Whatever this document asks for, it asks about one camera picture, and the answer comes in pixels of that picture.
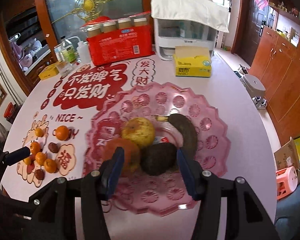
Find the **dark avocado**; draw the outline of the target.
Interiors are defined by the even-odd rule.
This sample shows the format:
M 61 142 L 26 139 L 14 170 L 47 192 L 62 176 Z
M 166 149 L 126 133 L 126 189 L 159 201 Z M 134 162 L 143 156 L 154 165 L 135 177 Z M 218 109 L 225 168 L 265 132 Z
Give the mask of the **dark avocado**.
M 143 148 L 140 166 L 150 176 L 158 176 L 173 168 L 177 162 L 177 147 L 170 142 L 162 142 Z

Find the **pink plastic stool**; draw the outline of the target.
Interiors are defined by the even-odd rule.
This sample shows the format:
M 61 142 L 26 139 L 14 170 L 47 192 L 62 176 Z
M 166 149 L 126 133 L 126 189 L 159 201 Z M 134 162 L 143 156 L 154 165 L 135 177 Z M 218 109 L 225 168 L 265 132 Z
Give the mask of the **pink plastic stool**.
M 276 171 L 277 200 L 285 198 L 295 191 L 298 185 L 298 174 L 294 166 Z

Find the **yellow tissue box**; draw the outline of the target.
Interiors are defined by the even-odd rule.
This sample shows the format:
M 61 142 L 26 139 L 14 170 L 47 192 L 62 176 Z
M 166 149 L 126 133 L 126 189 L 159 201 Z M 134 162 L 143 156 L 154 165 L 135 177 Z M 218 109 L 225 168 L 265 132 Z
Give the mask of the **yellow tissue box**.
M 176 46 L 173 61 L 176 76 L 211 77 L 212 61 L 206 47 Z

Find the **lychee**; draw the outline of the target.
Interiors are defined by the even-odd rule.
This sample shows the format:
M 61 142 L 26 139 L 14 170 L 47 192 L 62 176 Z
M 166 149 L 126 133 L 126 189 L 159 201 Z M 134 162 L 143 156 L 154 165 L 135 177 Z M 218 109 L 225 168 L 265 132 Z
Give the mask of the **lychee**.
M 58 153 L 59 151 L 59 146 L 58 144 L 54 143 L 54 142 L 50 142 L 48 145 L 48 149 L 50 152 L 52 153 Z
M 45 178 L 45 173 L 42 169 L 37 169 L 34 174 L 38 180 L 44 180 Z

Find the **small tangerine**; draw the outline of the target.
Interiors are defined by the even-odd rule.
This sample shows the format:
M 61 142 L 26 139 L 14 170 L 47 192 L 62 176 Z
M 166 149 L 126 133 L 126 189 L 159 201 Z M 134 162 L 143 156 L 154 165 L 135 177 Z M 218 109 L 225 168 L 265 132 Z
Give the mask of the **small tangerine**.
M 44 131 L 41 128 L 36 128 L 34 133 L 37 137 L 43 137 L 44 136 Z

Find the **white towel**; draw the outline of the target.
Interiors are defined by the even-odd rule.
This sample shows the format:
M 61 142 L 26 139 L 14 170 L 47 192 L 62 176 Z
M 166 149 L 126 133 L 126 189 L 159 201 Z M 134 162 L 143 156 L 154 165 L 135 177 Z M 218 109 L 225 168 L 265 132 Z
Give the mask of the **white towel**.
M 210 0 L 151 0 L 151 16 L 159 20 L 185 20 L 229 32 L 228 9 Z

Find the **cardboard box on floor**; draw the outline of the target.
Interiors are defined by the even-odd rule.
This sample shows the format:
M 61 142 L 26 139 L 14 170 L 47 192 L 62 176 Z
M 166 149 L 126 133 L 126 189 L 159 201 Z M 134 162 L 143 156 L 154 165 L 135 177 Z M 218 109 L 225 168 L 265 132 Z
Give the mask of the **cardboard box on floor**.
M 294 166 L 300 170 L 300 134 L 290 140 L 274 153 L 278 170 Z

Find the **yellow tin box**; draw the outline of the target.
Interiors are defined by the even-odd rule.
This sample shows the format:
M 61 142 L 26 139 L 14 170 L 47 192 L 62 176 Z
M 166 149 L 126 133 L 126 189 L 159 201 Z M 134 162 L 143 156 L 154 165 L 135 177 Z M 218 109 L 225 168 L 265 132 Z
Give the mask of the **yellow tin box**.
M 59 74 L 58 68 L 57 68 L 58 63 L 55 62 L 53 64 L 48 65 L 45 67 L 39 74 L 40 80 L 46 80 L 51 77 L 54 77 Z

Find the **printed pink tablecloth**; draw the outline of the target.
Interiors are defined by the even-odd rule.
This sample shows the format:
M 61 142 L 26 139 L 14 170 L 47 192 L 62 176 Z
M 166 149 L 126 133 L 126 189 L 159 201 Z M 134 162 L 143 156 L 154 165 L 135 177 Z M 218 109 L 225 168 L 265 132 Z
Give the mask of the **printed pink tablecloth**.
M 111 87 L 130 90 L 138 74 L 149 73 L 149 79 L 157 83 L 170 82 L 180 88 L 190 88 L 203 95 L 208 103 L 218 109 L 219 117 L 227 124 L 227 137 L 231 142 L 226 160 L 226 179 L 243 177 L 253 188 L 269 217 L 276 212 L 276 179 L 273 153 L 260 118 L 260 114 L 230 67 L 218 56 L 212 58 L 210 78 L 177 77 L 171 61 L 163 61 L 157 55 L 129 61 L 116 62 L 108 67 L 91 67 L 92 72 L 102 74 L 102 80 Z M 18 113 L 7 137 L 4 149 L 15 151 L 34 134 L 33 127 L 42 119 L 49 122 L 52 132 L 58 126 L 75 129 L 70 140 L 75 147 L 76 165 L 67 175 L 68 179 L 82 175 L 84 154 L 88 148 L 85 140 L 91 128 L 96 107 L 81 109 L 78 106 L 62 109 L 54 105 L 64 85 L 79 83 L 78 71 L 67 77 L 59 76 L 40 81 L 28 96 Z M 160 217 L 151 213 L 136 215 L 116 207 L 105 215 L 112 239 L 190 239 L 199 208 L 177 210 Z

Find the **overripe dark banana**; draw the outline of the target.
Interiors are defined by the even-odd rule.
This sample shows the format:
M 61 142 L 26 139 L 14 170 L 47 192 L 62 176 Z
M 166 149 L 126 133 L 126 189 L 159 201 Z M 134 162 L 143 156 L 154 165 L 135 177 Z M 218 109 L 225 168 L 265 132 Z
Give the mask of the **overripe dark banana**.
M 198 146 L 197 133 L 194 125 L 190 120 L 179 113 L 174 113 L 169 116 L 156 115 L 157 121 L 169 122 L 183 136 L 183 149 L 189 159 L 194 159 Z

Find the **yellow pear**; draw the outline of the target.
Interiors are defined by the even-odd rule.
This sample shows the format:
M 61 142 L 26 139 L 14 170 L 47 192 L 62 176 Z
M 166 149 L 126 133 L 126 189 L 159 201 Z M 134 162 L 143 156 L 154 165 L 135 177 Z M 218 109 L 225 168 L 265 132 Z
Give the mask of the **yellow pear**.
M 132 118 L 123 125 L 121 137 L 134 142 L 140 149 L 143 149 L 153 144 L 155 128 L 146 118 Z

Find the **lychee front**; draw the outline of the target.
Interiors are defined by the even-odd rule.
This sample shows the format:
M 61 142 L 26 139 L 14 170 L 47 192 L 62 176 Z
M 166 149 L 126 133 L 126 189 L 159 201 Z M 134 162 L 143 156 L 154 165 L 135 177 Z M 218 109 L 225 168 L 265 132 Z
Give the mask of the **lychee front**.
M 42 169 L 37 169 L 34 174 L 38 180 L 44 180 L 45 178 L 45 173 Z

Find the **clear drinking glass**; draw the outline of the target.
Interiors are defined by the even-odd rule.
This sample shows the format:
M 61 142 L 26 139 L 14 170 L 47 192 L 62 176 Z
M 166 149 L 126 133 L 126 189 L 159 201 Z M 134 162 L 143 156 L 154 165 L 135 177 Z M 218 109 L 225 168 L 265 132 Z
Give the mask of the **clear drinking glass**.
M 56 67 L 61 77 L 65 77 L 73 71 L 73 65 L 67 61 L 58 61 Z

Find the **small white carton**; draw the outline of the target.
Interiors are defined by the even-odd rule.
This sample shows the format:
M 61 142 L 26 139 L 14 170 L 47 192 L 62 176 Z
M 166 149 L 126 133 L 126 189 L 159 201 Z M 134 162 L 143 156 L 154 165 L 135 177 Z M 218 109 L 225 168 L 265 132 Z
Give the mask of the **small white carton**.
M 58 44 L 57 46 L 54 46 L 54 52 L 57 57 L 57 61 L 63 61 L 63 56 L 62 56 L 62 45 Z

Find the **dark entrance door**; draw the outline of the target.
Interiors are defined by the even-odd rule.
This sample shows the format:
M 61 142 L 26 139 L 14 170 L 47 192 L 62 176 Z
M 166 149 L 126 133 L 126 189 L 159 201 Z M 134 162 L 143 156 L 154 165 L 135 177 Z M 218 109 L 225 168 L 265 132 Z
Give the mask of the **dark entrance door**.
M 239 0 L 238 22 L 231 52 L 252 65 L 268 18 L 268 0 Z

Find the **white squeeze bottle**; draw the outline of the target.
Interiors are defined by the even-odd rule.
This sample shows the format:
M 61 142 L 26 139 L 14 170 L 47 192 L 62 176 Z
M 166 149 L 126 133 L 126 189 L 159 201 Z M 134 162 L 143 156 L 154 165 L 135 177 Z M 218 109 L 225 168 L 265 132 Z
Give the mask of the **white squeeze bottle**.
M 70 37 L 70 40 L 77 41 L 77 53 L 78 57 L 82 64 L 89 64 L 91 63 L 91 55 L 89 51 L 89 46 L 87 42 L 82 41 L 78 36 Z

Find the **clear green-label bottle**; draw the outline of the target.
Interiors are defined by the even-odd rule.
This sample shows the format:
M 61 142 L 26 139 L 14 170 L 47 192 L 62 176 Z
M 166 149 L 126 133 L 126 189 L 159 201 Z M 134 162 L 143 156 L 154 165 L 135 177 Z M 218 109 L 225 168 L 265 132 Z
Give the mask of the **clear green-label bottle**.
M 65 37 L 61 37 L 61 54 L 64 58 L 64 61 L 68 63 L 73 63 L 77 60 L 76 54 L 75 54 L 75 49 L 72 43 Z

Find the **wooden cabinet wall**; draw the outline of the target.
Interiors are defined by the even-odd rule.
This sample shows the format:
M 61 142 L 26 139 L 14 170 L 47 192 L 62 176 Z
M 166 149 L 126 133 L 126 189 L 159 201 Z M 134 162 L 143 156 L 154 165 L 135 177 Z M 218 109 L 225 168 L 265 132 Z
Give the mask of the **wooden cabinet wall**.
M 289 14 L 300 21 L 300 0 L 268 0 L 278 16 Z M 281 144 L 300 133 L 300 30 L 287 28 L 289 37 L 277 24 L 263 29 L 261 41 L 250 68 L 264 85 L 267 111 Z

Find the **red drink bottle pack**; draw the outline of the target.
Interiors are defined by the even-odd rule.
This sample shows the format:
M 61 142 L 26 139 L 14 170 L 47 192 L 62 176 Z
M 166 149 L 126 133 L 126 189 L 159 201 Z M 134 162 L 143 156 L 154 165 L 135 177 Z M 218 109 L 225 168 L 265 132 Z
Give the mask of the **red drink bottle pack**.
M 87 34 L 96 66 L 153 55 L 151 12 L 109 19 L 101 16 L 80 27 Z

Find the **pink plastic fruit bowl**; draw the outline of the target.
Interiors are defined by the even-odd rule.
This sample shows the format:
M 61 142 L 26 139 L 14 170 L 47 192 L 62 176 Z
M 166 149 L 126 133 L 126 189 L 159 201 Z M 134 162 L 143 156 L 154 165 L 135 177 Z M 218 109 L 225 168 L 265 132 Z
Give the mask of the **pink plastic fruit bowl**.
M 123 125 L 133 118 L 148 119 L 155 138 L 152 146 L 141 150 L 140 167 L 121 175 L 111 200 L 113 206 L 158 216 L 169 215 L 179 207 L 194 207 L 177 165 L 180 148 L 189 151 L 203 169 L 217 176 L 226 173 L 231 142 L 218 110 L 189 88 L 153 82 L 117 93 L 92 117 L 83 174 L 99 169 L 111 156 L 105 150 L 107 142 L 118 142 Z

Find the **white countertop appliance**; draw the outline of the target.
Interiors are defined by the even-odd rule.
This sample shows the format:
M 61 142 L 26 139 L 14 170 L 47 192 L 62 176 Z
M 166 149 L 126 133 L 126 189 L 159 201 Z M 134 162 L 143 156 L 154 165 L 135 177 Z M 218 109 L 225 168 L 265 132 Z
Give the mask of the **white countertop appliance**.
M 217 30 L 207 25 L 186 20 L 154 20 L 154 47 L 156 54 L 171 61 L 178 46 L 195 46 L 209 49 L 213 55 Z

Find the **glass door with gold ornament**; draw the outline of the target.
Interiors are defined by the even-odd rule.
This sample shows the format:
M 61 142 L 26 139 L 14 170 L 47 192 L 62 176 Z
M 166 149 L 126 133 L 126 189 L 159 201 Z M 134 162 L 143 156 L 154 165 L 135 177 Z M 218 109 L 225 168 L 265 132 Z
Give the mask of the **glass door with gold ornament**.
M 83 39 L 80 27 L 99 16 L 117 19 L 151 9 L 151 0 L 34 0 L 34 3 L 51 51 L 62 36 Z

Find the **grey round stool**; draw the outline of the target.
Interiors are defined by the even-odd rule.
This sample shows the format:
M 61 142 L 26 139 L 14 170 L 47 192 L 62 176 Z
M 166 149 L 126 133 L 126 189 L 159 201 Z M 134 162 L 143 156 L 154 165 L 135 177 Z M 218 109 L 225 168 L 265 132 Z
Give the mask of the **grey round stool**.
M 257 77 L 250 74 L 244 74 L 240 78 L 240 81 L 243 84 L 243 86 L 246 88 L 251 98 L 264 97 L 266 89 L 262 84 L 262 82 Z

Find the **red apple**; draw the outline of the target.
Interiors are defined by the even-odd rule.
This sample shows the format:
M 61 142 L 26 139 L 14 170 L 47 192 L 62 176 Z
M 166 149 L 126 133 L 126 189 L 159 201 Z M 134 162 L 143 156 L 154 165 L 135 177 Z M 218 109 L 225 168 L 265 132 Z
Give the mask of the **red apple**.
M 112 158 L 115 150 L 121 147 L 125 153 L 125 162 L 122 168 L 121 176 L 128 177 L 140 167 L 140 149 L 136 143 L 128 139 L 115 138 L 106 143 L 102 151 L 104 161 Z

